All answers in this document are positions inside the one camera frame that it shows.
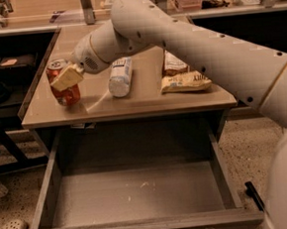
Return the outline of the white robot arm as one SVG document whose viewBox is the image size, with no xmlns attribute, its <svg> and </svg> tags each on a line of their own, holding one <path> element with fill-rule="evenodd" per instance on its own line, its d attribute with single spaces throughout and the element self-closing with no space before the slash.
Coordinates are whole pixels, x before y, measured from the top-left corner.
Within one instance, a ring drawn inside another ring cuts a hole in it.
<svg viewBox="0 0 287 229">
<path fill-rule="evenodd" d="M 284 127 L 275 149 L 263 229 L 287 229 L 287 54 L 178 21 L 149 0 L 115 0 L 107 23 L 76 45 L 51 86 L 59 91 L 120 57 L 159 46 Z"/>
</svg>

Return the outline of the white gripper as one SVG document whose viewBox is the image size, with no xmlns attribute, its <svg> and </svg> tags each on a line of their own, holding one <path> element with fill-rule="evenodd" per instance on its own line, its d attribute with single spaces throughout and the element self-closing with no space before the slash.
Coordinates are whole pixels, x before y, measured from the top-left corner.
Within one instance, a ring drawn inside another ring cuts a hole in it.
<svg viewBox="0 0 287 229">
<path fill-rule="evenodd" d="M 50 86 L 58 91 L 64 91 L 83 79 L 83 69 L 87 73 L 99 73 L 110 64 L 101 60 L 91 46 L 91 36 L 86 35 L 74 47 L 72 60 L 76 64 L 69 64 L 53 80 Z"/>
</svg>

